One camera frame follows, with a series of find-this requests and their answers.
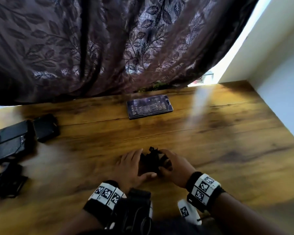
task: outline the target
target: wristband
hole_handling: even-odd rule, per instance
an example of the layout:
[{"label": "wristband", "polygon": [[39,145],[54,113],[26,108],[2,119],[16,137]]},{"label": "wristband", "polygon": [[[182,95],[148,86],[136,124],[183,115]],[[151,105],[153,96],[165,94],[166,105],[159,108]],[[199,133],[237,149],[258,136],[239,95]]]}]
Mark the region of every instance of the wristband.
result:
[{"label": "wristband", "polygon": [[210,210],[216,198],[225,192],[219,182],[201,172],[192,174],[186,189],[189,191],[187,201],[201,212]]},{"label": "wristband", "polygon": [[83,209],[96,217],[106,227],[112,211],[120,198],[126,198],[126,196],[118,188],[118,183],[108,180],[100,184],[90,196]]}]

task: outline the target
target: wood grain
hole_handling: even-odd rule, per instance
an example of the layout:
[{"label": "wood grain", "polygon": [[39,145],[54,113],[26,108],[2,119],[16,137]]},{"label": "wood grain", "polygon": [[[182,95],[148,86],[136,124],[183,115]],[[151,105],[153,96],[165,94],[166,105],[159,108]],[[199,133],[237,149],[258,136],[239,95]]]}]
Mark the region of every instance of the wood grain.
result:
[{"label": "wood grain", "polygon": [[[168,94],[174,111],[129,120],[125,102]],[[247,82],[0,109],[0,128],[52,113],[61,135],[21,164],[30,177],[0,201],[0,234],[54,234],[109,175],[119,155],[150,146],[185,156],[251,207],[294,199],[294,137]],[[146,182],[155,219],[179,215],[187,192]]]}]

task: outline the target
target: qr code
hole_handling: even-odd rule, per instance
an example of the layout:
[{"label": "qr code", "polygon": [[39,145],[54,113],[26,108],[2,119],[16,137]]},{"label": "qr code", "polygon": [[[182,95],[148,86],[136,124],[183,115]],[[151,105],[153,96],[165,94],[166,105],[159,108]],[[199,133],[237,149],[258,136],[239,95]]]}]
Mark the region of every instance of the qr code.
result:
[{"label": "qr code", "polygon": [[121,197],[117,193],[115,193],[111,199],[111,202],[117,204],[117,202],[119,201],[120,198]]},{"label": "qr code", "polygon": [[204,192],[207,192],[209,185],[206,182],[202,181],[199,185],[199,188],[202,189]]},{"label": "qr code", "polygon": [[204,199],[204,194],[197,190],[195,197],[202,202]]},{"label": "qr code", "polygon": [[103,191],[104,187],[103,186],[99,186],[96,191],[95,194],[100,194]]},{"label": "qr code", "polygon": [[214,182],[214,179],[212,179],[211,177],[206,177],[205,179],[204,179],[206,182],[208,182],[209,184],[212,184],[213,182]]},{"label": "qr code", "polygon": [[187,216],[189,216],[189,213],[187,211],[187,208],[186,206],[184,206],[183,208],[181,208],[181,213],[182,213],[182,216],[185,218]]},{"label": "qr code", "polygon": [[106,188],[103,193],[101,194],[102,197],[109,199],[110,195],[112,194],[112,191]]}]

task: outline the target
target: person's right hand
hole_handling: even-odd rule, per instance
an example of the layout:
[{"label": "person's right hand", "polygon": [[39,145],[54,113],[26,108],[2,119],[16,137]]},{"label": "person's right hand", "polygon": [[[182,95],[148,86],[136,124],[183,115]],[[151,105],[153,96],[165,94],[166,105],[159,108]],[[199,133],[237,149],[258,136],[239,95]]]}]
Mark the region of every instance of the person's right hand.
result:
[{"label": "person's right hand", "polygon": [[167,149],[161,149],[159,151],[165,154],[172,164],[172,170],[159,167],[161,173],[177,186],[185,188],[188,179],[196,172],[196,169],[185,158]]}]

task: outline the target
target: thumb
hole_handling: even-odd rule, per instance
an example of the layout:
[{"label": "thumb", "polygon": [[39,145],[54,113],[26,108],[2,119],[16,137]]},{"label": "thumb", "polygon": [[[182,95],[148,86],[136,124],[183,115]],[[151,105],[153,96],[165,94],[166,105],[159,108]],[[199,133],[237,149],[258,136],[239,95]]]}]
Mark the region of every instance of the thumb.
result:
[{"label": "thumb", "polygon": [[170,177],[171,176],[171,172],[169,170],[165,169],[164,167],[159,167],[159,170],[161,171],[161,173],[165,177]]},{"label": "thumb", "polygon": [[149,178],[156,178],[157,177],[157,173],[154,173],[154,172],[147,172],[145,174],[142,174],[139,179],[140,179],[140,182],[144,182],[145,180],[149,179]]}]

